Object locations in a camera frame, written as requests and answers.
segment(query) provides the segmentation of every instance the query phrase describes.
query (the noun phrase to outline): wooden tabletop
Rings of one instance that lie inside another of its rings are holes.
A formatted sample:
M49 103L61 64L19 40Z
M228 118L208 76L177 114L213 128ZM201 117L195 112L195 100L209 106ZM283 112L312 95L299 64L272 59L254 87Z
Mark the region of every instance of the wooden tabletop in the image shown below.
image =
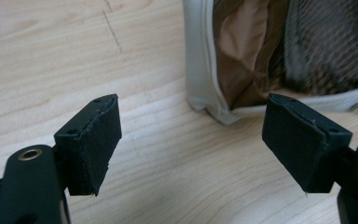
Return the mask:
M339 223L338 186L306 194L261 140L186 102L181 0L0 0L0 178L7 158L116 93L123 138L73 223ZM354 132L358 116L326 114Z

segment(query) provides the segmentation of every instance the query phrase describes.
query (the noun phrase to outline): wood grain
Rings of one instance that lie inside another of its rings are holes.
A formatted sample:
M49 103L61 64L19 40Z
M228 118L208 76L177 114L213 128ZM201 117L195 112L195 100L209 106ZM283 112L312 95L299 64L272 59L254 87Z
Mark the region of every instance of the wood grain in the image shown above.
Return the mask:
M87 102L119 96L123 138L73 223L339 223L261 141L263 118L225 127L186 103L180 0L0 0L0 177L6 159ZM358 116L328 114L354 132Z

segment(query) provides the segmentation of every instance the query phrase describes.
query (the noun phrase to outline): wooden table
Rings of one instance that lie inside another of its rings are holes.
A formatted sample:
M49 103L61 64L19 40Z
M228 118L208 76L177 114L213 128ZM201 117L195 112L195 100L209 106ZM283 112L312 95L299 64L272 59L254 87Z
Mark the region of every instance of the wooden table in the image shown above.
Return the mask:
M217 123L186 102L180 0L0 0L0 178L6 159L117 93L123 138L73 223L338 223L261 140L263 118ZM358 116L327 114L354 132Z

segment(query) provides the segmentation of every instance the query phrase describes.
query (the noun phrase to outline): scratch on wood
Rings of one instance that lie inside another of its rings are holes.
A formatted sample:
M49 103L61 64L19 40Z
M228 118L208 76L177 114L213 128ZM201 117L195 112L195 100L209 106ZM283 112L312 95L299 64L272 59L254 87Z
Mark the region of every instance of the scratch on wood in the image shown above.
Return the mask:
M105 19L106 19L107 25L109 26L110 33L112 33L112 36L113 36L113 38L115 39L116 45L117 45L117 47L118 47L118 50L120 50L120 53L123 53L123 50L121 49L121 45L120 45L120 43L118 42L117 36L116 36L116 34L115 34L115 31L113 30L112 26L110 25L110 22L109 22L109 20L107 19L106 13L105 13L104 11L103 11L103 15L104 15L104 17L105 17Z
M109 8L109 11L110 11L110 12L113 12L112 7L110 6L109 0L104 0L104 2L105 2L105 4L106 4L106 6Z

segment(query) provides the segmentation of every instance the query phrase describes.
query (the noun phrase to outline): open bag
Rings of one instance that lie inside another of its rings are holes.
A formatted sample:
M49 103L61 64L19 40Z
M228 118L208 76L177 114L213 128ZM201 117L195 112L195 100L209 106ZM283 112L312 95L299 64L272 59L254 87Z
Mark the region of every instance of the open bag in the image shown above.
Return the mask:
M231 124L269 93L358 113L358 0L184 0L186 91Z

